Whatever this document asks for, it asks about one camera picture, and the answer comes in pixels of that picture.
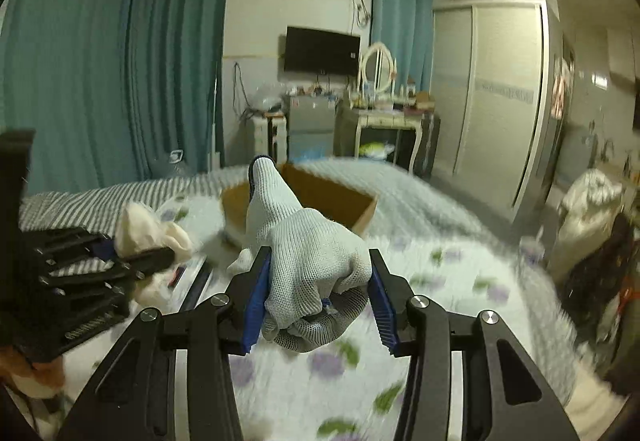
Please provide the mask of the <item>clear water jug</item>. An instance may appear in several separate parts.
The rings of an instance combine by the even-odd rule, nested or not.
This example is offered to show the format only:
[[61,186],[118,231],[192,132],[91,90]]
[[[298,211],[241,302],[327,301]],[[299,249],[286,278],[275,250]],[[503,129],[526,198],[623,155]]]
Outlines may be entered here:
[[154,179],[191,178],[196,170],[186,162],[186,153],[181,148],[160,154],[150,162]]

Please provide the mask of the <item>teal window curtain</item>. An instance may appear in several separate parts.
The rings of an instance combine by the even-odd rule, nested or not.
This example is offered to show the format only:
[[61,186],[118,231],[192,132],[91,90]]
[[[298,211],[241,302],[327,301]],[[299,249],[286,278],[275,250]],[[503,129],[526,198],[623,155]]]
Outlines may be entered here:
[[372,0],[370,42],[382,42],[397,62],[399,86],[431,90],[434,0]]

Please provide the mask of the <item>floral white quilt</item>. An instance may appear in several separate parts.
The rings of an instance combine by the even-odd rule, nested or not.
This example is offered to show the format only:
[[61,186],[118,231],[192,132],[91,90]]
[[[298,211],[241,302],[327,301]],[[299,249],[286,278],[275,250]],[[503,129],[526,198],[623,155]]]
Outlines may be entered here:
[[262,335],[231,377],[247,440],[388,440],[409,365],[380,343],[363,282],[371,248],[416,293],[474,317],[494,310],[561,401],[575,384],[575,331],[550,279],[465,219],[456,231],[360,239],[311,210],[295,211],[276,244],[277,294]]

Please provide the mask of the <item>cream cloth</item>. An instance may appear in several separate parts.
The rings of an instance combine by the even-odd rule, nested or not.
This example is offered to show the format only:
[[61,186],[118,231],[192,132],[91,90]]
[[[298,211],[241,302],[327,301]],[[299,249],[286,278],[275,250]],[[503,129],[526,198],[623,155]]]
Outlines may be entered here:
[[134,285],[134,301],[140,307],[154,307],[168,312],[171,298],[168,284],[174,278],[178,266],[188,261],[194,253],[188,233],[175,222],[162,221],[151,208],[141,202],[130,201],[120,213],[114,246],[121,258],[163,247],[175,253],[175,260],[168,268],[162,268]]

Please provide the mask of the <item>oval vanity mirror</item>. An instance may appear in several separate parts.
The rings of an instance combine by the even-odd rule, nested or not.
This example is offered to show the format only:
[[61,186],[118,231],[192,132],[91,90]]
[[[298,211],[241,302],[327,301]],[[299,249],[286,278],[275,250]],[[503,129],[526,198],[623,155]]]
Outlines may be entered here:
[[392,95],[397,78],[397,62],[382,42],[374,42],[360,58],[358,86],[364,96]]

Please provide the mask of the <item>grey mini fridge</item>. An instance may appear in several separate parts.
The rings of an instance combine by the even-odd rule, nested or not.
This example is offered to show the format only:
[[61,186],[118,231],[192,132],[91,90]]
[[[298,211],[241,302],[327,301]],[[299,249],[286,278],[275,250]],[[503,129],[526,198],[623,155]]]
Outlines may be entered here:
[[333,155],[335,101],[328,96],[296,95],[288,100],[288,161]]

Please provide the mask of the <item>teal left curtain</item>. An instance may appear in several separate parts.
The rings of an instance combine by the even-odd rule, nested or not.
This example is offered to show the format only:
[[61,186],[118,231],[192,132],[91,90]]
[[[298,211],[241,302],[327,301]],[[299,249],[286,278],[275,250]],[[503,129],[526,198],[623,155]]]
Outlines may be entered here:
[[32,129],[27,193],[157,178],[221,134],[226,0],[9,0],[1,123]]

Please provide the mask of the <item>grey striped blanket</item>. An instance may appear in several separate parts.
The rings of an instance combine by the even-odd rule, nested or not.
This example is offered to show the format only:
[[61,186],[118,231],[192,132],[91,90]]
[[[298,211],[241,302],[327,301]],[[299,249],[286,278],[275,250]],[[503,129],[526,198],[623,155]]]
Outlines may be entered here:
[[283,272],[371,274],[369,244],[320,211],[304,207],[271,159],[254,159],[248,167],[248,187],[243,250],[248,258],[238,261],[238,271],[246,271],[258,249],[268,246],[274,266]]

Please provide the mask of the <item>white laundry bag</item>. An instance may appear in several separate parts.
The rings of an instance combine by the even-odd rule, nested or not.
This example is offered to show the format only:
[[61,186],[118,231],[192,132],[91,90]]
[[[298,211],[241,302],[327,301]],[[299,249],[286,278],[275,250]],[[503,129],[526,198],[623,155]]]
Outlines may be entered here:
[[599,169],[582,174],[561,200],[560,226],[547,269],[556,285],[607,241],[623,210],[624,187]]

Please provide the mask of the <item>white sliding wardrobe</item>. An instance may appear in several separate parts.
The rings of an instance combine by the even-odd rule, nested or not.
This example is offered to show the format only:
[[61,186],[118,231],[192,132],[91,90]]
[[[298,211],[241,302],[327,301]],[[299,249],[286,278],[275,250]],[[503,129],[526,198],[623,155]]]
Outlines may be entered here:
[[534,205],[553,148],[559,19],[547,0],[462,0],[434,9],[433,174],[512,221]]

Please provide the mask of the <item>black wall television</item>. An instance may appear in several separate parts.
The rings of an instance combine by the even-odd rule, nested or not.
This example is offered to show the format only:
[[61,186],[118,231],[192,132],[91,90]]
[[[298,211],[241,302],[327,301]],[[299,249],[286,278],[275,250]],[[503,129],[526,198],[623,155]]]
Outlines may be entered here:
[[288,26],[283,70],[355,77],[359,70],[359,51],[359,36]]

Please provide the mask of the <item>orange plush toy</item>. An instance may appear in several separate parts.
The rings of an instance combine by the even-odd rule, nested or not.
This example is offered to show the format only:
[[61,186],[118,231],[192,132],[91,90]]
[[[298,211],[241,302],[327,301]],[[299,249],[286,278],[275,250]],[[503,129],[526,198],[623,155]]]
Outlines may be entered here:
[[1,381],[23,395],[35,399],[50,399],[65,385],[63,357],[48,363],[30,363],[11,346],[1,348]]

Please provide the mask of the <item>brown cardboard box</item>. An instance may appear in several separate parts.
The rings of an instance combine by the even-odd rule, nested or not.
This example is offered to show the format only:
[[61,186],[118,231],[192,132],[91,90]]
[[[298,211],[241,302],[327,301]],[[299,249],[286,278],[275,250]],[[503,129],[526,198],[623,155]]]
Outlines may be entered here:
[[[282,164],[279,170],[304,207],[314,208],[357,235],[364,235],[378,202],[375,196],[358,192],[343,183],[307,172],[292,164]],[[245,223],[250,201],[248,182],[225,188],[220,200],[226,218],[224,231],[232,242],[243,247],[246,244]]]

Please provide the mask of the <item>white dressing table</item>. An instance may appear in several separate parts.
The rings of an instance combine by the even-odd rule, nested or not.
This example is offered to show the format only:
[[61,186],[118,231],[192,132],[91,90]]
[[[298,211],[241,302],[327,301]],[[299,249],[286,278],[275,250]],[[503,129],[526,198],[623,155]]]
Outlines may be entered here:
[[393,164],[419,178],[432,175],[440,131],[436,112],[364,109],[341,101],[336,109],[333,155],[363,157],[360,148],[367,144],[366,131],[384,131],[392,139]]

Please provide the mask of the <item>white knitted work glove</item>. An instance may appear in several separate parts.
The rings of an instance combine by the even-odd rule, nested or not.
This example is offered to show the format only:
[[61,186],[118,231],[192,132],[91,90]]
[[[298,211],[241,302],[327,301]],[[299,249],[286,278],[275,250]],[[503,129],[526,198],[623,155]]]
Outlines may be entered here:
[[228,273],[250,271],[260,247],[270,247],[262,337],[295,352],[332,343],[368,303],[372,265],[366,243],[318,210],[303,207],[271,158],[256,157],[248,181],[248,246]]

